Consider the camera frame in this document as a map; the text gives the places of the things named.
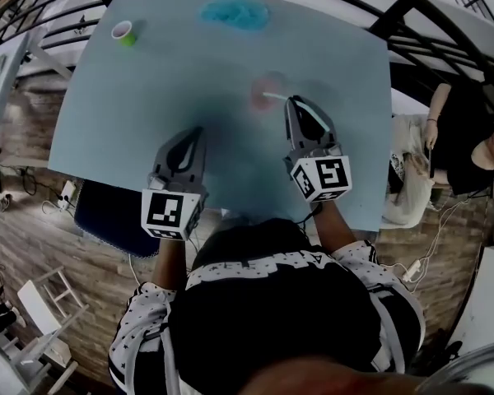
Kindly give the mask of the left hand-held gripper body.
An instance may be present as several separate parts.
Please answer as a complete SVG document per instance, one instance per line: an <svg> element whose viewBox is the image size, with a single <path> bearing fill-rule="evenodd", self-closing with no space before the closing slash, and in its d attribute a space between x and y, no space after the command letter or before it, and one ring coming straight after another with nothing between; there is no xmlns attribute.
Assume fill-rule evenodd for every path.
<svg viewBox="0 0 494 395"><path fill-rule="evenodd" d="M207 196L201 182L152 176L142 190L141 227L153 238L187 241L198 225Z"/></svg>

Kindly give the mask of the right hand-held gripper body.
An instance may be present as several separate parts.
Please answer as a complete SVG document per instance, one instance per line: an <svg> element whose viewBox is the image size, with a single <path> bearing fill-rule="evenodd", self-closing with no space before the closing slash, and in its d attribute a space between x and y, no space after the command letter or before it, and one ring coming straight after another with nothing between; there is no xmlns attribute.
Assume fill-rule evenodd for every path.
<svg viewBox="0 0 494 395"><path fill-rule="evenodd" d="M309 203L334 200L352 189L349 158L338 142L291 145L284 162L291 181Z"/></svg>

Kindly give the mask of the pink cup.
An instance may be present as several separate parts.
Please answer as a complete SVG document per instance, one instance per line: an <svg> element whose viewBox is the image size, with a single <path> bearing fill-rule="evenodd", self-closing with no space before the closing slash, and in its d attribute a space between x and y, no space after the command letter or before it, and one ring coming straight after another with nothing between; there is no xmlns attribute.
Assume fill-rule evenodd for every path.
<svg viewBox="0 0 494 395"><path fill-rule="evenodd" d="M285 102L285 100L264 97L264 92L288 97L287 79L279 72L269 72L252 82L250 92L251 103L258 111L267 111L276 104Z"/></svg>

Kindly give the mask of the person's right forearm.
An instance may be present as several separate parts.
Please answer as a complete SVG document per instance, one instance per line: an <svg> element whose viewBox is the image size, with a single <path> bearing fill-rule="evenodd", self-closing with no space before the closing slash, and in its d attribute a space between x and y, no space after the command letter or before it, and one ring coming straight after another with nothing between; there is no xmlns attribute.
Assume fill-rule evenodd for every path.
<svg viewBox="0 0 494 395"><path fill-rule="evenodd" d="M310 204L321 245L333 253L357 241L334 201Z"/></svg>

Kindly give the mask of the person's left forearm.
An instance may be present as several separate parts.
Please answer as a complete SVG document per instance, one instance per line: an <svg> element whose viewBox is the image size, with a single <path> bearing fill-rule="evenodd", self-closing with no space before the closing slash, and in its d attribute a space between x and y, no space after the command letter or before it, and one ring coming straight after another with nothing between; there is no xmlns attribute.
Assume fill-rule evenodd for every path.
<svg viewBox="0 0 494 395"><path fill-rule="evenodd" d="M182 290L186 279L185 242L183 240L162 239L150 281L166 290Z"/></svg>

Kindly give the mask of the green paper cup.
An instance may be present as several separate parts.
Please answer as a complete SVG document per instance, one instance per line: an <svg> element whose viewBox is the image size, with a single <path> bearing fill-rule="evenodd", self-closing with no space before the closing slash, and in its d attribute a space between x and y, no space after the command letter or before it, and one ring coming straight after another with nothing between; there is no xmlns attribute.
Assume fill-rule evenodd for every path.
<svg viewBox="0 0 494 395"><path fill-rule="evenodd" d="M119 22L113 27L111 38L125 47L133 46L137 41L133 30L133 23L131 21Z"/></svg>

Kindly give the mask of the dark blue chair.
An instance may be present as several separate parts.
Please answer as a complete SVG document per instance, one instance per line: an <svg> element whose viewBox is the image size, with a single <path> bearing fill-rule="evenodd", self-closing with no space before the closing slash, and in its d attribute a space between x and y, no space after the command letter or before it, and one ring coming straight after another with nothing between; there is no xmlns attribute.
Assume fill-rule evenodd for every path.
<svg viewBox="0 0 494 395"><path fill-rule="evenodd" d="M91 180L82 182L74 221L81 230L136 258L152 258L160 240L141 226L142 194Z"/></svg>

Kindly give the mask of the light blue table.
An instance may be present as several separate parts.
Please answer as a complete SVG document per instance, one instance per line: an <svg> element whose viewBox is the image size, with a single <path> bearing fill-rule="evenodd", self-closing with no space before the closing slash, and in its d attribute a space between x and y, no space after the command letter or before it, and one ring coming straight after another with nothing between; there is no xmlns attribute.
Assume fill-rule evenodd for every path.
<svg viewBox="0 0 494 395"><path fill-rule="evenodd" d="M106 46L82 51L58 115L49 168L141 191L159 147L200 126L207 137L208 207L303 219L308 204L283 161L290 149L283 103L267 111L251 103L252 82L269 72L246 77L225 63L211 72L208 60L197 58L189 62L197 76L170 77L163 63L138 63L137 41L121 45L111 38L114 26ZM318 98L287 81L287 93L312 100L333 120L352 174L352 190L338 199L338 208L353 229L378 230L391 142L391 85L372 90L360 80Z"/></svg>

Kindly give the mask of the white power strip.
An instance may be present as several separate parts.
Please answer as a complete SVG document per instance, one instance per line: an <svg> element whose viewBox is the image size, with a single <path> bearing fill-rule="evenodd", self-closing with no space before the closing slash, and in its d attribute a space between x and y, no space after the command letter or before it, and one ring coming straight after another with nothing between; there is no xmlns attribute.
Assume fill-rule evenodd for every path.
<svg viewBox="0 0 494 395"><path fill-rule="evenodd" d="M61 192L61 199L58 201L58 205L61 210L67 210L71 206L72 198L76 189L77 187L73 181L66 181L63 191Z"/></svg>

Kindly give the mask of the blue crumpled cloth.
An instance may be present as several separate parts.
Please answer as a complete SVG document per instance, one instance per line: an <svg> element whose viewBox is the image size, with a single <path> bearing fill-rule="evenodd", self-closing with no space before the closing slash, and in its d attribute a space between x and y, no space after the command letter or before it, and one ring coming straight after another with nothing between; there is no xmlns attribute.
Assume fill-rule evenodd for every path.
<svg viewBox="0 0 494 395"><path fill-rule="evenodd" d="M269 23L270 11L256 0L214 0L202 8L200 17L237 30L259 31Z"/></svg>

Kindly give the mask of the white plug adapter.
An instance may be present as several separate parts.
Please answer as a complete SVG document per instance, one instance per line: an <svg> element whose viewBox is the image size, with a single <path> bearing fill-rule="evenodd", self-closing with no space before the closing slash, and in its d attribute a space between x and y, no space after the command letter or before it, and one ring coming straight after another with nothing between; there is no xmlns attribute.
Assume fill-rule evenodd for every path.
<svg viewBox="0 0 494 395"><path fill-rule="evenodd" d="M402 276L403 281L413 282L417 281L422 270L422 262L420 259L416 259L409 268L405 270Z"/></svg>

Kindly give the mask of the black metal railing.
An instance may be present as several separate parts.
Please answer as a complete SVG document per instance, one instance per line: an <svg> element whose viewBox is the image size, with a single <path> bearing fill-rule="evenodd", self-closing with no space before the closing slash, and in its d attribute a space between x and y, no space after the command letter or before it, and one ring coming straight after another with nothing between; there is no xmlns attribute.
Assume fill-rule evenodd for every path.
<svg viewBox="0 0 494 395"><path fill-rule="evenodd" d="M279 72L307 95L363 80L428 100L441 81L490 86L494 114L494 29L468 12L453 16L431 0L256 0L270 11L259 31L204 21L214 0L16 0L13 16L0 9L0 41L43 31L43 48L107 44L118 21L137 24L136 61L160 62L165 73L195 77L191 59L238 67L246 77ZM83 28L81 38L75 30Z"/></svg>

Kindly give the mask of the person's black white shirt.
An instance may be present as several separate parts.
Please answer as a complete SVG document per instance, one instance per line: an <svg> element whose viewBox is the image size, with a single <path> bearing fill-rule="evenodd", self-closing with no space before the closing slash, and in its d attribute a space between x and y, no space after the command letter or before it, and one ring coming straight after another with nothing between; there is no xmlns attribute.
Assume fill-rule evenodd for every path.
<svg viewBox="0 0 494 395"><path fill-rule="evenodd" d="M236 395L256 372L299 357L403 372L425 332L421 305L373 244L330 251L272 219L214 233L181 290L141 284L108 366L123 395Z"/></svg>

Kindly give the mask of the white stool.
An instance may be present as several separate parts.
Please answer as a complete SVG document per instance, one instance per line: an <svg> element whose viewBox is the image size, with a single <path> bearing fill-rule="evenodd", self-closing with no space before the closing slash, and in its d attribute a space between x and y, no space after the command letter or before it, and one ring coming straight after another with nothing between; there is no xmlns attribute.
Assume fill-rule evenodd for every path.
<svg viewBox="0 0 494 395"><path fill-rule="evenodd" d="M33 280L17 292L18 299L39 329L41 336L20 360L35 363L42 356L66 368L72 356L61 335L89 308L83 303L59 266Z"/></svg>

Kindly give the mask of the white panel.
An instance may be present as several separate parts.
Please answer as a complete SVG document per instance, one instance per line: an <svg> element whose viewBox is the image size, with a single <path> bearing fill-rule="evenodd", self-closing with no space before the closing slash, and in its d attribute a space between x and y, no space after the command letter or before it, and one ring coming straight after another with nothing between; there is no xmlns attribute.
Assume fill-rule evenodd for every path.
<svg viewBox="0 0 494 395"><path fill-rule="evenodd" d="M460 356L494 343L494 246L483 250L473 289L450 343L460 342Z"/></svg>

